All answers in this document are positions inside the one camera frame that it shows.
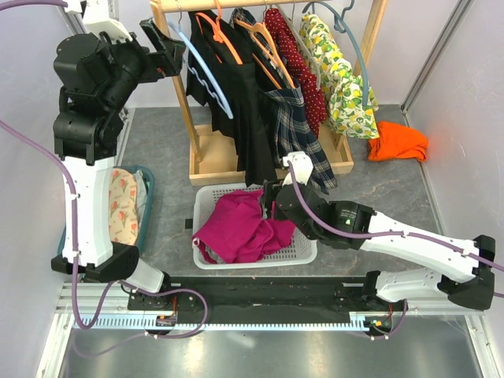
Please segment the light blue hanger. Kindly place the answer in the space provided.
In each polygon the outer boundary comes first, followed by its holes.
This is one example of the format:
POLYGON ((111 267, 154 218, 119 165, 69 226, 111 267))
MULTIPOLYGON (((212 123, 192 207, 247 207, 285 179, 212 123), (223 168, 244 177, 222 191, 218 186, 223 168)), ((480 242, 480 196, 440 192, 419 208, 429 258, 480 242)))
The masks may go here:
POLYGON ((234 118, 234 114, 228 103, 228 100, 225 97, 224 92, 221 90, 219 83, 217 82, 216 78, 209 69, 203 57, 200 55, 200 53, 192 44, 192 42, 189 40, 189 38, 183 33, 182 28, 180 27, 179 24, 174 24, 168 19, 165 20, 167 21, 168 26, 185 43, 186 47, 189 50, 188 54, 191 55, 198 62, 199 67, 204 72, 204 76, 200 76, 199 71, 195 67, 190 65, 188 62, 186 62, 187 70, 195 76, 196 80, 206 89, 207 93, 217 102, 217 104, 224 111, 228 119, 232 120, 234 118))

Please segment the black skirt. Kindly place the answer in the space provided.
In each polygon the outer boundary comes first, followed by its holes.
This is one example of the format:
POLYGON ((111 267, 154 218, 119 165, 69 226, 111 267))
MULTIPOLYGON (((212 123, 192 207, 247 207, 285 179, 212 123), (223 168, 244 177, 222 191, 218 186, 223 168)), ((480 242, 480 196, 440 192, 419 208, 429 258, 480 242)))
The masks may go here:
POLYGON ((246 184, 262 184, 265 180, 276 179, 276 166, 272 155, 272 127, 263 120, 261 100, 265 92, 257 82, 257 65, 253 59, 251 43, 226 21, 220 22, 220 29, 235 48, 241 59, 238 63, 228 47, 216 41, 210 21, 217 15, 211 10, 189 12, 192 45, 219 84, 228 101, 233 118, 219 107, 217 100, 198 81, 206 77, 198 61, 191 54, 188 64, 198 74, 187 74, 186 95, 193 97, 202 106, 207 105, 212 115, 214 131, 234 139, 238 157, 237 170, 245 172, 246 184))

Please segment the magenta pleated skirt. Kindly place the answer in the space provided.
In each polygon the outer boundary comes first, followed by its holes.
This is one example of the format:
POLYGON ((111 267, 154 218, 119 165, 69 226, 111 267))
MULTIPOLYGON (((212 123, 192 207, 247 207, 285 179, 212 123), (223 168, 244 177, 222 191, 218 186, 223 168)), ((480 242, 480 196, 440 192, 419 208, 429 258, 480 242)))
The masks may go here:
POLYGON ((262 190, 222 195, 193 245, 210 264, 255 263, 291 245, 295 225, 262 217, 262 190))

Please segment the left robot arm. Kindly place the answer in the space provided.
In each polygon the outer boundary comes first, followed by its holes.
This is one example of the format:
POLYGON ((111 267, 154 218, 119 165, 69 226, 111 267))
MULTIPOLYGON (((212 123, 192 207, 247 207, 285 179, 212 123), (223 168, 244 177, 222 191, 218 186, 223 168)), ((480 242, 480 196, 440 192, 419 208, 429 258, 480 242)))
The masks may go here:
POLYGON ((135 34, 114 42, 106 31, 74 35, 57 47, 54 71, 62 87, 54 153, 69 189, 66 240, 51 268, 101 283, 124 281, 145 291, 155 309, 166 309, 173 298, 169 275, 143 261, 137 246, 111 240, 108 230, 109 179, 124 126, 120 112, 139 84, 178 75, 186 49, 164 35, 153 19, 139 25, 153 50, 141 46, 135 34))

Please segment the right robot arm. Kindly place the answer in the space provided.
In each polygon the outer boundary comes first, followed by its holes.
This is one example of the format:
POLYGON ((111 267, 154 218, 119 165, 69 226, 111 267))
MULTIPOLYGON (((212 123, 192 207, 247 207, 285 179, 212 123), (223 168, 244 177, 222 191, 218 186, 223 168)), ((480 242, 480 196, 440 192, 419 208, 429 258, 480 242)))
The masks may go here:
POLYGON ((310 186, 266 181, 264 218, 290 221, 309 240, 337 250, 386 254, 417 264, 404 272, 368 272, 362 304, 372 310, 409 298, 446 298, 487 310, 495 296, 495 239, 456 239, 403 224, 352 201, 326 201, 310 186))

